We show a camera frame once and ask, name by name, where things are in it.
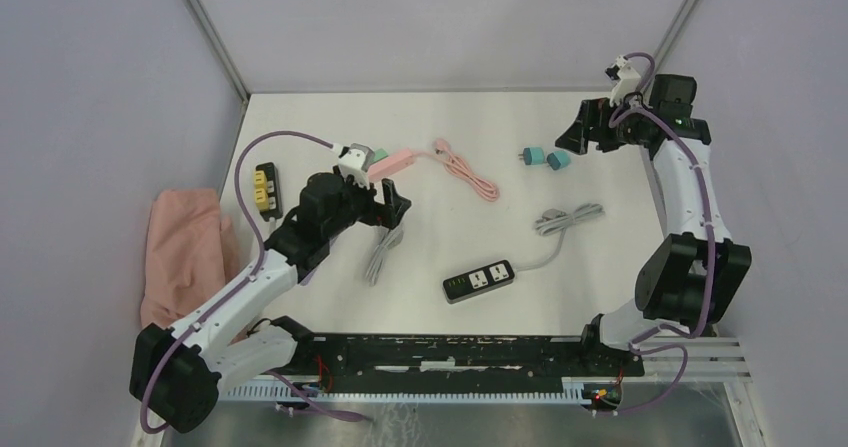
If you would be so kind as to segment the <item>teal USB charger plug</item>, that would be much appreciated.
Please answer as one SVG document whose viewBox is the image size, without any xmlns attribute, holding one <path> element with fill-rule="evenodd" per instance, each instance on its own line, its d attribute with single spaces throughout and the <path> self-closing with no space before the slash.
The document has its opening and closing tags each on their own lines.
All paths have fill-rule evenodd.
<svg viewBox="0 0 848 447">
<path fill-rule="evenodd" d="M 541 147 L 525 147 L 518 158 L 527 166 L 541 165 L 546 162 L 544 150 Z"/>
<path fill-rule="evenodd" d="M 559 171 L 571 164 L 571 157 L 567 152 L 557 150 L 547 154 L 546 163 L 553 171 Z"/>
</svg>

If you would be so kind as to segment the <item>black power strip green USB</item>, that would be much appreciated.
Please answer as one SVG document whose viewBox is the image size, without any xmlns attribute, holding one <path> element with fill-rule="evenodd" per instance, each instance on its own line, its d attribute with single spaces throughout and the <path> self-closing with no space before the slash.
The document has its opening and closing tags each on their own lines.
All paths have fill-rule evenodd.
<svg viewBox="0 0 848 447">
<path fill-rule="evenodd" d="M 449 277 L 442 289 L 449 304 L 455 304 L 511 284 L 516 272 L 508 260 L 500 260 L 469 272 Z"/>
</svg>

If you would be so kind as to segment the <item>pink power strip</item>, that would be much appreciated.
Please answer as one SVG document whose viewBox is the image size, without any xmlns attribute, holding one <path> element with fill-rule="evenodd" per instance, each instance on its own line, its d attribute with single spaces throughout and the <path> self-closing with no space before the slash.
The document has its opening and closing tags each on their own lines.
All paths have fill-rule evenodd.
<svg viewBox="0 0 848 447">
<path fill-rule="evenodd" d="M 368 169 L 368 177 L 372 183 L 377 183 L 384 178 L 404 170 L 416 162 L 417 153 L 405 148 L 388 155 L 372 164 Z"/>
</svg>

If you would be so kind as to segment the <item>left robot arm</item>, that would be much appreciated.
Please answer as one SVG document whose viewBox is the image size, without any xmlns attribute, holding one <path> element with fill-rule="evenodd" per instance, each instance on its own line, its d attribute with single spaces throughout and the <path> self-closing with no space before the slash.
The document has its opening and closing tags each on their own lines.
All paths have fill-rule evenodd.
<svg viewBox="0 0 848 447">
<path fill-rule="evenodd" d="M 311 176 L 299 203 L 260 248 L 258 258 L 201 307 L 167 328 L 150 324 L 136 339 L 130 393 L 140 401 L 140 423 L 156 433 L 149 413 L 187 433 L 211 413 L 219 397 L 279 367 L 307 371 L 314 346 L 279 326 L 237 336 L 273 300 L 313 272 L 332 239 L 356 223 L 394 228 L 411 208 L 394 182 L 360 186 L 339 171 Z"/>
</svg>

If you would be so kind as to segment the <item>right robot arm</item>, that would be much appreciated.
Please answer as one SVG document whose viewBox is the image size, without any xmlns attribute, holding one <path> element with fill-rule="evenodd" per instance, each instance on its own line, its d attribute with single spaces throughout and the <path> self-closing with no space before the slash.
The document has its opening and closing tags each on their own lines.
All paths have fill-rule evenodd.
<svg viewBox="0 0 848 447">
<path fill-rule="evenodd" d="M 602 375 L 618 352 L 637 353 L 661 334 L 697 338 L 722 319 L 752 263 L 748 246 L 733 241 L 712 185 L 712 135 L 693 117 L 694 78 L 661 74 L 649 94 L 640 74 L 611 67 L 606 97 L 581 102 L 556 147 L 585 155 L 624 146 L 647 152 L 661 192 L 664 239 L 638 272 L 634 296 L 588 326 L 594 338 L 577 349 L 580 367 Z"/>
</svg>

